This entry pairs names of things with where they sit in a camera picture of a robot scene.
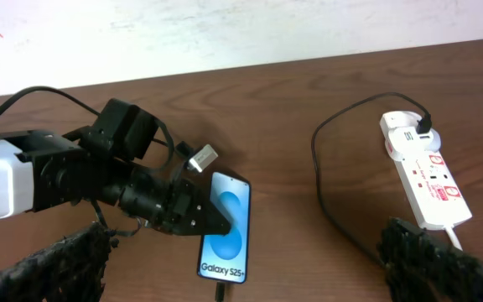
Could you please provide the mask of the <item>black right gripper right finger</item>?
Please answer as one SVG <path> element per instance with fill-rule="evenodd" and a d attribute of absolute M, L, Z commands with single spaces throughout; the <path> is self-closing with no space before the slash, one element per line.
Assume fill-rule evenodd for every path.
<path fill-rule="evenodd" d="M 391 218 L 377 245 L 393 301 L 483 301 L 483 262 Z"/>

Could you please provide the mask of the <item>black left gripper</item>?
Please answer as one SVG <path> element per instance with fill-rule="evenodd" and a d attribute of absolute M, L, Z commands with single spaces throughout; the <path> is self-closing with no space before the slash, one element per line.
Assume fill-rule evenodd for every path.
<path fill-rule="evenodd" d="M 119 207 L 167 234 L 226 235 L 231 230 L 230 217 L 194 183 L 181 177 L 167 181 L 138 171 L 119 196 Z"/>

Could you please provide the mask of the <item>blue Samsung Galaxy smartphone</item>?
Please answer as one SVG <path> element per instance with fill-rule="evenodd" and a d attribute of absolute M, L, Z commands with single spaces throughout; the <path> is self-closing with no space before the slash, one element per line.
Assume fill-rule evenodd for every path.
<path fill-rule="evenodd" d="M 248 276 L 250 183 L 215 172 L 211 176 L 210 200 L 226 219 L 226 231 L 202 237 L 197 274 L 204 279 L 243 284 Z"/>

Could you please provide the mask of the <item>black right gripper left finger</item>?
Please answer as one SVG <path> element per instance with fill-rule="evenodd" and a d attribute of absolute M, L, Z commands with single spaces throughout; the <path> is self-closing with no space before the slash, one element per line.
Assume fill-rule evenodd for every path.
<path fill-rule="evenodd" d="M 98 301 L 117 245 L 98 222 L 0 271 L 0 301 Z"/>

